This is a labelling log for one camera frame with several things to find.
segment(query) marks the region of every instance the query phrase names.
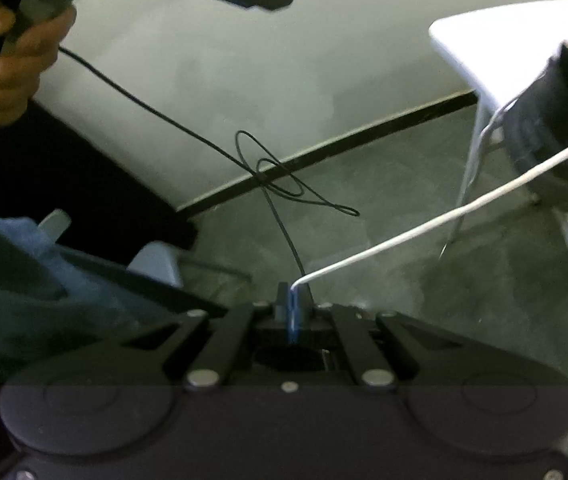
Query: table top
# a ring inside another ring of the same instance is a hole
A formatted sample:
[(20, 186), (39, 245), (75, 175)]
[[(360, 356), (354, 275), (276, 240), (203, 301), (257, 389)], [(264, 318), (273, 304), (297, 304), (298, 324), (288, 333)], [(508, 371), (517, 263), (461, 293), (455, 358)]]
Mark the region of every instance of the table top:
[[(435, 49), (497, 110), (529, 86), (568, 38), (568, 0), (513, 4), (437, 20)], [(568, 215), (561, 215), (568, 242)]]
[(497, 110), (530, 85), (568, 38), (568, 0), (474, 10), (437, 20), (435, 49)]

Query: screw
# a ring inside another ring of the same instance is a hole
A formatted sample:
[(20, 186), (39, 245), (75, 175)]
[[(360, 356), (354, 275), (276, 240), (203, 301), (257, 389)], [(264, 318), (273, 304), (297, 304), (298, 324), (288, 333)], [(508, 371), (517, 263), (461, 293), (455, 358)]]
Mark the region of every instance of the screw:
[(193, 370), (188, 375), (189, 384), (196, 388), (210, 388), (219, 382), (219, 374), (214, 370)]
[(282, 383), (282, 391), (285, 394), (294, 394), (299, 389), (299, 384), (294, 383), (293, 381), (286, 381)]
[(188, 317), (202, 317), (205, 316), (207, 312), (205, 310), (201, 310), (200, 308), (194, 308), (193, 310), (189, 310), (186, 315)]
[(368, 386), (382, 388), (384, 386), (390, 386), (391, 384), (393, 384), (393, 382), (395, 382), (395, 376), (388, 370), (381, 370), (376, 368), (374, 370), (366, 370), (362, 374), (362, 380), (366, 384), (368, 384)]
[(557, 469), (551, 469), (544, 475), (544, 480), (564, 480), (564, 475)]

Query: wall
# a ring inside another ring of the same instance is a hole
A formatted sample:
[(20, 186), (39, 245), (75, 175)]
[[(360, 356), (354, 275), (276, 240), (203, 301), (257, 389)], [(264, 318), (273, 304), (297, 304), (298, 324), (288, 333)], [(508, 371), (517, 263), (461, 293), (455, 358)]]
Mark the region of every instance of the wall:
[[(77, 0), (65, 46), (234, 152), (239, 128), (286, 157), (464, 88), (434, 20), (529, 0), (296, 0), (273, 14), (216, 0)], [(38, 100), (174, 206), (242, 176), (72, 61)]]

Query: gray floor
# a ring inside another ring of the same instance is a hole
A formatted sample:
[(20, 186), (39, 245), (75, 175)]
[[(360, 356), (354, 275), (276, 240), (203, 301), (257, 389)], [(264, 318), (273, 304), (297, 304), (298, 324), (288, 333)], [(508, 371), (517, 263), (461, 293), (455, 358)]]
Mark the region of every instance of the gray floor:
[[(350, 218), (321, 207), (275, 204), (308, 270), (379, 243), (454, 205), (474, 108), (430, 121), (325, 160), (299, 176)], [(485, 192), (514, 175), (491, 153)], [(184, 268), (187, 289), (228, 306), (270, 300), (297, 269), (259, 190), (202, 214), (197, 256), (253, 274), (245, 285)], [(444, 228), (312, 284), (315, 300), (398, 310), (461, 335), (557, 367), (568, 376), (568, 249), (550, 211), (514, 192), (472, 214), (438, 254)], [(568, 452), (568, 441), (565, 445)]]

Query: baseboard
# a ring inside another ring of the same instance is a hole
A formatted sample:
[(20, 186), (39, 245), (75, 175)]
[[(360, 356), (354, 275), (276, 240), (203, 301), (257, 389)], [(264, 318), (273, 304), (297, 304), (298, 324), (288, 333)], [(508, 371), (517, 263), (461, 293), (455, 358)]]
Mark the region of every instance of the baseboard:
[[(314, 146), (304, 152), (296, 153), (290, 158), (283, 160), (283, 162), (285, 162), (289, 171), (303, 170), (331, 156), (339, 155), (353, 148), (368, 144), (373, 140), (378, 140), (427, 121), (432, 121), (438, 117), (443, 117), (462, 108), (475, 105), (476, 103), (477, 96), (475, 93), (472, 91), (460, 92), (440, 101), (413, 108), (412, 110), (386, 118), (377, 123), (368, 124), (336, 139), (331, 139)], [(285, 172), (281, 168), (268, 168), (264, 170), (263, 174), (269, 182), (285, 176)], [(241, 177), (234, 182), (193, 200), (193, 202), (180, 207), (178, 210), (186, 216), (194, 216), (211, 207), (220, 205), (244, 193), (248, 193), (257, 187), (257, 182), (250, 175)]]

